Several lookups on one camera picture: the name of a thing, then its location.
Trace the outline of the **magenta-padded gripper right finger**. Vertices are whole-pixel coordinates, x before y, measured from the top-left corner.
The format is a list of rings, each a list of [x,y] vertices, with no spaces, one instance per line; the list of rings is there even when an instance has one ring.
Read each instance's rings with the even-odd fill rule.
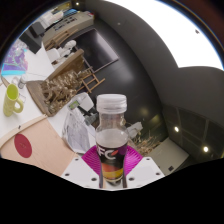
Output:
[[[143,157],[131,146],[127,147],[124,160],[124,187],[143,187],[164,177],[163,172],[151,157]]]

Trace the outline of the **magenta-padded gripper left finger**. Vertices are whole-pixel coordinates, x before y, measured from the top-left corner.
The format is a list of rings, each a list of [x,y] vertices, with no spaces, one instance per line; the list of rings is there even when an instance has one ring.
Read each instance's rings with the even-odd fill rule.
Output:
[[[84,188],[98,189],[100,186],[100,160],[96,147],[93,146],[84,155],[75,157],[61,177]]]

